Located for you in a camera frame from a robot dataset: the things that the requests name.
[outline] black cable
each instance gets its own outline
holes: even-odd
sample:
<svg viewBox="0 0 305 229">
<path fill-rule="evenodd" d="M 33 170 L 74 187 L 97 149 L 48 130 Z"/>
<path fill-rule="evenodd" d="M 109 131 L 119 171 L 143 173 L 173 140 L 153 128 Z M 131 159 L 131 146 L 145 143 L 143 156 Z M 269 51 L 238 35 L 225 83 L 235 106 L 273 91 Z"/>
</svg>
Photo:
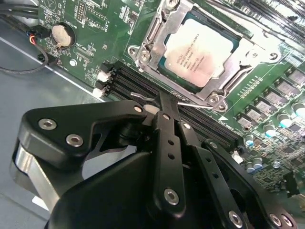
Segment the black cable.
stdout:
<svg viewBox="0 0 305 229">
<path fill-rule="evenodd" d="M 24 5 L 24 4 L 0 4 L 0 10 L 19 10 L 38 12 L 38 6 Z"/>
<path fill-rule="evenodd" d="M 26 12 L 26 11 L 16 11 L 16 10 L 0 10 L 0 14 L 38 19 L 38 13 L 37 12 Z"/>
<path fill-rule="evenodd" d="M 6 68 L 3 68 L 3 67 L 0 67 L 0 72 L 5 72 L 5 73 L 9 73 L 9 74 L 29 74 L 29 73 L 35 73 L 35 72 L 43 69 L 49 63 L 49 57 L 48 57 L 47 53 L 43 50 L 43 48 L 40 45 L 35 44 L 35 47 L 44 56 L 45 60 L 42 63 L 42 65 L 40 65 L 37 68 L 30 69 L 30 70 L 11 70 L 11 69 L 6 69 Z"/>
</svg>

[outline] green circuit board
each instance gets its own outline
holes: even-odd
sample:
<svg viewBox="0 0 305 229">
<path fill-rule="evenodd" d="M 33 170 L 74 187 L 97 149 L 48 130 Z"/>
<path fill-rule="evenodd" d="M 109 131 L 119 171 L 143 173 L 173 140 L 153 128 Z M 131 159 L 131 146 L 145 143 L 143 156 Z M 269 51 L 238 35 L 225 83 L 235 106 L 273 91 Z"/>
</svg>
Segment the green circuit board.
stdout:
<svg viewBox="0 0 305 229">
<path fill-rule="evenodd" d="M 251 33 L 239 26 L 233 20 L 228 20 L 217 10 L 207 6 L 203 1 L 196 1 L 202 7 L 224 20 L 235 30 L 246 36 Z M 73 76 L 94 87 L 100 65 L 104 61 L 116 62 L 138 70 L 134 61 L 127 53 L 129 45 L 141 45 L 160 0 L 40 0 L 40 25 L 51 29 L 58 22 L 70 25 L 76 35 L 75 45 L 59 50 L 52 38 L 41 40 L 43 47 L 51 55 L 59 59 L 58 65 Z M 305 135 L 305 120 L 297 117 L 291 105 L 295 101 L 305 102 L 304 84 L 295 84 L 288 79 L 290 71 L 305 71 L 305 56 L 286 44 L 279 47 L 282 58 L 273 64 L 261 63 L 240 83 L 226 98 L 229 109 L 225 113 L 203 110 L 226 128 L 235 133 L 254 136 L 254 146 L 248 148 L 249 155 L 244 156 L 245 162 L 255 157 L 263 159 L 263 169 L 257 171 L 255 179 L 263 187 L 272 187 L 280 181 L 283 174 L 290 170 L 299 173 L 305 171 L 305 156 L 303 154 L 303 136 Z M 155 80 L 143 73 L 144 77 L 154 80 L 166 90 L 174 90 L 163 82 Z M 245 128 L 238 122 L 240 115 L 255 107 L 258 99 L 270 90 L 277 93 L 279 81 L 288 81 L 298 90 L 297 94 L 280 94 L 284 99 L 272 104 L 273 110 L 263 114 L 255 125 Z M 285 111 L 290 115 L 295 128 L 282 128 L 277 120 L 278 114 Z M 263 126 L 272 122 L 276 129 L 275 137 L 266 137 Z M 274 161 L 281 163 L 280 168 L 272 167 Z"/>
</svg>

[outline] mounting screw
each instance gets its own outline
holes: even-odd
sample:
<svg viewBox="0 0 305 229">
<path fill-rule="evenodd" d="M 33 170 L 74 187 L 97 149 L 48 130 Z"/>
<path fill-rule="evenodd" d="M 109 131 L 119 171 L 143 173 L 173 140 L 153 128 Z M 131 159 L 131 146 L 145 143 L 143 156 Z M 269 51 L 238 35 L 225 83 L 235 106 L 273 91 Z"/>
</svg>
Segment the mounting screw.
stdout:
<svg viewBox="0 0 305 229">
<path fill-rule="evenodd" d="M 164 198 L 170 205 L 177 205 L 179 203 L 178 194 L 171 188 L 164 190 Z"/>
<path fill-rule="evenodd" d="M 242 219 L 239 217 L 239 215 L 235 211 L 229 211 L 229 218 L 230 218 L 230 221 L 237 228 L 242 228 L 243 227 Z"/>
<path fill-rule="evenodd" d="M 187 123 L 183 123 L 183 126 L 184 126 L 187 130 L 190 130 L 190 129 L 191 129 L 191 126 L 188 125 Z"/>
<path fill-rule="evenodd" d="M 174 9 L 179 4 L 179 0 L 166 0 L 165 5 L 169 10 Z"/>
<path fill-rule="evenodd" d="M 271 218 L 271 220 L 272 220 L 272 222 L 275 224 L 275 225 L 277 225 L 277 226 L 281 226 L 282 225 L 282 223 L 281 223 L 281 221 L 280 221 L 280 219 L 275 215 L 275 214 L 270 214 L 270 218 Z"/>
<path fill-rule="evenodd" d="M 282 218 L 283 218 L 283 220 L 285 221 L 285 223 L 286 223 L 288 226 L 293 227 L 292 222 L 290 221 L 290 219 L 288 219 L 287 216 L 282 215 Z"/>
<path fill-rule="evenodd" d="M 48 118 L 43 118 L 39 120 L 38 125 L 41 129 L 44 130 L 54 130 L 57 127 L 56 122 Z"/>
<path fill-rule="evenodd" d="M 84 140 L 81 136 L 72 134 L 66 137 L 66 142 L 73 147 L 80 147 L 84 143 Z"/>
<path fill-rule="evenodd" d="M 143 50 L 142 54 L 141 54 L 141 60 L 143 62 L 147 62 L 149 60 L 150 56 L 151 55 L 150 55 L 149 51 Z"/>
<path fill-rule="evenodd" d="M 167 120 L 170 120 L 170 116 L 168 116 L 167 114 L 163 114 L 163 118 L 167 119 Z"/>
<path fill-rule="evenodd" d="M 214 142 L 210 142 L 210 145 L 214 148 L 217 149 L 217 145 Z"/>
<path fill-rule="evenodd" d="M 140 112 L 140 113 L 143 111 L 143 109 L 140 108 L 139 106 L 134 106 L 134 109 L 135 109 L 137 112 Z"/>
</svg>

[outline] cpu socket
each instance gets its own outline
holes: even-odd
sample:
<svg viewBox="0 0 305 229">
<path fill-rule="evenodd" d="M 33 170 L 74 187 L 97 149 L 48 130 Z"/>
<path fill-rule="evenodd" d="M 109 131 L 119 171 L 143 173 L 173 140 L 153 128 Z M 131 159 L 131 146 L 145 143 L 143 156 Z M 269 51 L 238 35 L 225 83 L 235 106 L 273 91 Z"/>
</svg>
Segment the cpu socket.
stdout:
<svg viewBox="0 0 305 229">
<path fill-rule="evenodd" d="M 180 95 L 219 112 L 228 109 L 226 96 L 270 55 L 189 0 L 162 0 L 142 45 L 129 46 L 128 54 Z"/>
</svg>

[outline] capacitor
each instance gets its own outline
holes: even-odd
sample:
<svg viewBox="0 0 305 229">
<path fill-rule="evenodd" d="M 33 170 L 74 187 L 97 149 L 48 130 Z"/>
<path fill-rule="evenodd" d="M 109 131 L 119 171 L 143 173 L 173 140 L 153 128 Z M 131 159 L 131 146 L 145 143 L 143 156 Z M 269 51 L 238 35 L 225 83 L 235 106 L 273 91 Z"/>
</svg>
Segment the capacitor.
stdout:
<svg viewBox="0 0 305 229">
<path fill-rule="evenodd" d="M 297 102 L 292 105 L 295 114 L 301 118 L 305 118 L 305 105 L 302 102 Z"/>
<path fill-rule="evenodd" d="M 246 168 L 247 168 L 247 173 L 252 173 L 255 171 L 255 168 L 253 168 L 253 163 L 252 162 L 248 162 L 247 165 L 246 165 Z"/>
<path fill-rule="evenodd" d="M 255 168 L 255 169 L 263 168 L 262 161 L 263 160 L 259 157 L 254 158 L 253 159 L 253 168 Z"/>
<path fill-rule="evenodd" d="M 288 128 L 291 126 L 292 121 L 288 114 L 282 113 L 277 116 L 277 120 L 280 122 L 280 126 L 283 128 Z"/>
<path fill-rule="evenodd" d="M 274 137 L 276 135 L 275 126 L 272 124 L 264 125 L 264 131 L 267 137 Z"/>
<path fill-rule="evenodd" d="M 247 135 L 244 138 L 244 142 L 247 146 L 253 146 L 254 145 L 254 141 L 253 141 L 253 135 Z"/>
</svg>

